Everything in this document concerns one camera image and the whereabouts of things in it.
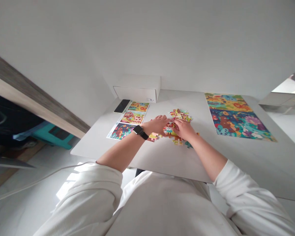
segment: person's left hand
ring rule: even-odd
[[[165,136],[163,128],[170,121],[171,119],[168,119],[165,115],[159,115],[155,117],[155,119],[143,123],[141,127],[147,135],[150,135],[151,133],[158,133]]]

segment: smartphone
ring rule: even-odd
[[[125,108],[128,106],[128,103],[130,102],[130,100],[127,99],[123,99],[121,101],[121,103],[119,103],[119,105],[117,106],[117,108],[114,110],[115,113],[123,113],[123,111],[125,110]]]

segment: cardboard box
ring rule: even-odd
[[[160,76],[124,75],[115,85],[119,99],[156,103],[161,90]]]

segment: white cable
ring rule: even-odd
[[[13,195],[13,194],[15,194],[15,193],[21,192],[21,191],[23,191],[23,190],[25,190],[25,189],[28,189],[28,188],[30,188],[30,187],[32,187],[32,186],[38,184],[39,182],[43,181],[44,179],[46,179],[46,178],[52,176],[53,174],[55,174],[55,173],[57,173],[57,172],[59,172],[59,171],[61,171],[61,170],[63,170],[63,169],[68,169],[68,168],[72,168],[72,167],[79,167],[79,166],[82,166],[82,165],[87,164],[87,163],[93,163],[93,164],[94,164],[94,162],[85,162],[85,163],[82,163],[82,164],[79,164],[79,165],[75,165],[75,166],[62,167],[62,168],[60,168],[59,170],[56,170],[55,172],[53,172],[53,173],[51,173],[51,174],[49,174],[49,175],[47,175],[47,176],[45,176],[45,177],[43,177],[43,178],[41,178],[41,179],[39,179],[39,180],[34,181],[33,183],[30,183],[30,184],[28,184],[28,185],[25,185],[24,187],[21,187],[21,188],[17,188],[17,189],[15,189],[15,190],[11,191],[11,192],[8,192],[8,193],[5,193],[5,194],[2,194],[2,195],[0,196],[0,200],[2,200],[2,199],[4,199],[4,198],[7,198],[7,197],[9,197],[9,196],[11,196],[11,195]]]

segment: teal stool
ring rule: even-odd
[[[51,123],[35,131],[31,136],[52,146],[63,147],[67,150],[72,148],[68,142],[74,137],[73,134],[60,129]]]

